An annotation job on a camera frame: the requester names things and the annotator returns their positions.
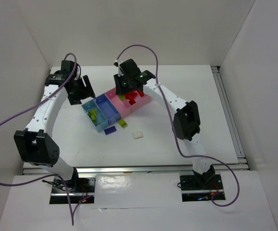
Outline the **red lego with side studs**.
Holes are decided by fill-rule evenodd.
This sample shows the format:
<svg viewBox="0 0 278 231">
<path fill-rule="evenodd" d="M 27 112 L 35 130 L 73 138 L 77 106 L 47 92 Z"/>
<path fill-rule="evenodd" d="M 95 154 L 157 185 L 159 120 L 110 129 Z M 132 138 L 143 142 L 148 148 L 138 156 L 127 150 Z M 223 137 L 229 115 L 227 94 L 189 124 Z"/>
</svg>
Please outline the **red lego with side studs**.
<svg viewBox="0 0 278 231">
<path fill-rule="evenodd" d="M 143 92 L 141 92 L 140 90 L 137 90 L 138 94 L 143 97 L 145 94 Z"/>
</svg>

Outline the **green 2x4 lego brick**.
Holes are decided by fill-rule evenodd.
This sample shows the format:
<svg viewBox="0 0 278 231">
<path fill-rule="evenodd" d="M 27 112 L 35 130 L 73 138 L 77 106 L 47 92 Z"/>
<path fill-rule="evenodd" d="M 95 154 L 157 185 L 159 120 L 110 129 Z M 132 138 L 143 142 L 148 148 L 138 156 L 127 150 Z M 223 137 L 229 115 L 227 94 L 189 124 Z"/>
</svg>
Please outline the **green 2x4 lego brick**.
<svg viewBox="0 0 278 231">
<path fill-rule="evenodd" d="M 126 99 L 125 96 L 123 96 L 123 95 L 119 96 L 119 98 L 120 98 L 120 100 L 125 100 Z"/>
</svg>

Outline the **small red lego brick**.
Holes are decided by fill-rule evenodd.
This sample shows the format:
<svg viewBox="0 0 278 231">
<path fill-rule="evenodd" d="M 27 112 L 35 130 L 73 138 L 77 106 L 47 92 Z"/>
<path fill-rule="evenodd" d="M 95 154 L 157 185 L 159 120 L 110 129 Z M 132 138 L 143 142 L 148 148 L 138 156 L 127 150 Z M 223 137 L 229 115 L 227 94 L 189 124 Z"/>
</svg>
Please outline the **small red lego brick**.
<svg viewBox="0 0 278 231">
<path fill-rule="evenodd" d="M 136 103 L 135 100 L 129 100 L 129 104 L 130 104 L 130 105 L 133 105 L 133 104 L 135 104 L 135 103 Z"/>
</svg>

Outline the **green curved lego upside-down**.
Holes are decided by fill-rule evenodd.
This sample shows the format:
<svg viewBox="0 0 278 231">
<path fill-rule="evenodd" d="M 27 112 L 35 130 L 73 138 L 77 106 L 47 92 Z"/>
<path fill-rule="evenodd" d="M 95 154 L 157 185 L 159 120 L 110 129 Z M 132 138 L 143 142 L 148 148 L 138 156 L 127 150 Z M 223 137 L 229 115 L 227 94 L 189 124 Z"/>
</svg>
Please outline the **green curved lego upside-down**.
<svg viewBox="0 0 278 231">
<path fill-rule="evenodd" d="M 97 115 L 98 111 L 96 109 L 91 109 L 91 110 L 88 111 L 88 114 L 91 115 L 91 116 L 92 115 Z"/>
</svg>

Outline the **purple 2x4 lego brick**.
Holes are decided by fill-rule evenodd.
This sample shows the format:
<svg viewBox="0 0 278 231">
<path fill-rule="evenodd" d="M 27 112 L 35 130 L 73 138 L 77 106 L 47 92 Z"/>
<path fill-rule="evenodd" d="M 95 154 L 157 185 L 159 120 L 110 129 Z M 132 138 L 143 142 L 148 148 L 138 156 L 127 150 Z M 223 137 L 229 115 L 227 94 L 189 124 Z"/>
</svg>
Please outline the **purple 2x4 lego brick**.
<svg viewBox="0 0 278 231">
<path fill-rule="evenodd" d="M 112 133 L 114 133 L 116 131 L 117 131 L 117 129 L 116 129 L 115 126 L 112 126 L 112 127 L 104 129 L 104 132 L 105 132 L 106 135 L 112 134 Z"/>
</svg>

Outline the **white lego brick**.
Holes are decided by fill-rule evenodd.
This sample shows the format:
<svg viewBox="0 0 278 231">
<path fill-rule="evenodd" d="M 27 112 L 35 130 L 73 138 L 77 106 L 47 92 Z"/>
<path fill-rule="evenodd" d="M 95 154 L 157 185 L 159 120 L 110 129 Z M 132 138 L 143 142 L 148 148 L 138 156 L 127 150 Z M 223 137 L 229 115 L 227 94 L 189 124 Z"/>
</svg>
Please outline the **white lego brick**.
<svg viewBox="0 0 278 231">
<path fill-rule="evenodd" d="M 133 139 L 136 140 L 136 139 L 140 139 L 143 137 L 143 133 L 141 131 L 136 131 L 132 134 L 133 136 Z"/>
</svg>

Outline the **red curved lego brick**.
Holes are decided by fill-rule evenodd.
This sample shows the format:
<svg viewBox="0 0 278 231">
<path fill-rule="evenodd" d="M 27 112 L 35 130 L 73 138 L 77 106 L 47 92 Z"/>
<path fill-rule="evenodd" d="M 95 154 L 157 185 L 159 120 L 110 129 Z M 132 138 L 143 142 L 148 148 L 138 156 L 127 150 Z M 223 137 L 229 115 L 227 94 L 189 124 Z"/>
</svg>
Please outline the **red curved lego brick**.
<svg viewBox="0 0 278 231">
<path fill-rule="evenodd" d="M 135 92 L 135 91 L 125 94 L 125 98 L 127 100 L 134 100 L 136 96 L 137 96 L 137 92 Z"/>
</svg>

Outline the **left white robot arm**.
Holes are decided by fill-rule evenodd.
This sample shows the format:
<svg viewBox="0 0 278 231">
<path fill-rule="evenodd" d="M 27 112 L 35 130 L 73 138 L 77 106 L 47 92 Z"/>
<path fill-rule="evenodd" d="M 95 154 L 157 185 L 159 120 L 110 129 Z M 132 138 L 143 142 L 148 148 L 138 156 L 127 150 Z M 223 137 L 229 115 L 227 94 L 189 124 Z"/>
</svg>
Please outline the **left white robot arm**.
<svg viewBox="0 0 278 231">
<path fill-rule="evenodd" d="M 15 132 L 14 141 L 23 162 L 59 175 L 74 187 L 78 171 L 60 157 L 60 148 L 52 139 L 53 127 L 64 101 L 80 105 L 82 100 L 95 98 L 95 93 L 88 76 L 80 76 L 78 65 L 70 60 L 63 60 L 61 69 L 48 75 L 44 85 L 42 104 L 26 128 Z"/>
</svg>

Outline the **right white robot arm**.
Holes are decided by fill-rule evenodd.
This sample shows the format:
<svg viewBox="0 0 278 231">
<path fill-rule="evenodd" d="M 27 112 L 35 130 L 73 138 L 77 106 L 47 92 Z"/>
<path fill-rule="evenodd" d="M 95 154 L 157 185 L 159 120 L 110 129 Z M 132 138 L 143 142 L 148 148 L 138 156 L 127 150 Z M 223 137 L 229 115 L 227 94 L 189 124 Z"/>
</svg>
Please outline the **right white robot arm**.
<svg viewBox="0 0 278 231">
<path fill-rule="evenodd" d="M 182 154 L 182 157 L 192 159 L 197 184 L 206 185 L 214 177 L 215 170 L 200 141 L 197 103 L 178 97 L 159 82 L 157 74 L 148 70 L 142 72 L 133 59 L 116 60 L 114 66 L 118 68 L 114 75 L 117 94 L 139 90 L 166 107 L 176 143 L 183 141 L 188 151 L 188 155 Z"/>
</svg>

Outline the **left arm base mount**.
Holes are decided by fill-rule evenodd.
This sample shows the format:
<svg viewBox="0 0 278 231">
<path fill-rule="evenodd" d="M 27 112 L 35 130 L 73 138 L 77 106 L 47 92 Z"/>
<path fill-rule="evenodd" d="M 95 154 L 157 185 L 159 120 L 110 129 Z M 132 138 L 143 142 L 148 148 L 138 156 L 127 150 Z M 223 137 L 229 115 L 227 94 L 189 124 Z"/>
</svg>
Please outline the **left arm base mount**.
<svg viewBox="0 0 278 231">
<path fill-rule="evenodd" d="M 71 204 L 77 204 L 80 200 L 82 204 L 93 204 L 95 180 L 95 177 L 80 178 L 77 186 L 68 187 Z M 54 178 L 52 181 L 42 180 L 42 182 L 50 184 L 52 187 L 49 204 L 68 203 L 65 186 L 59 178 Z"/>
</svg>

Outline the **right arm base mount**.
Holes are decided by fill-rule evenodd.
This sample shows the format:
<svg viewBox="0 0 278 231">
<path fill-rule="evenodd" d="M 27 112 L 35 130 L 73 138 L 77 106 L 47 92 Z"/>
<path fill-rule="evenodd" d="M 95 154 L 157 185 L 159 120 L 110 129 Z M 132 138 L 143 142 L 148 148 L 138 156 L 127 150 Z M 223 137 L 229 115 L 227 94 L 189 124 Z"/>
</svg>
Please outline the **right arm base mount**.
<svg viewBox="0 0 278 231">
<path fill-rule="evenodd" d="M 177 187 L 181 189 L 183 202 L 225 200 L 225 192 L 220 174 L 214 177 L 205 185 L 199 185 L 194 175 L 181 175 Z"/>
</svg>

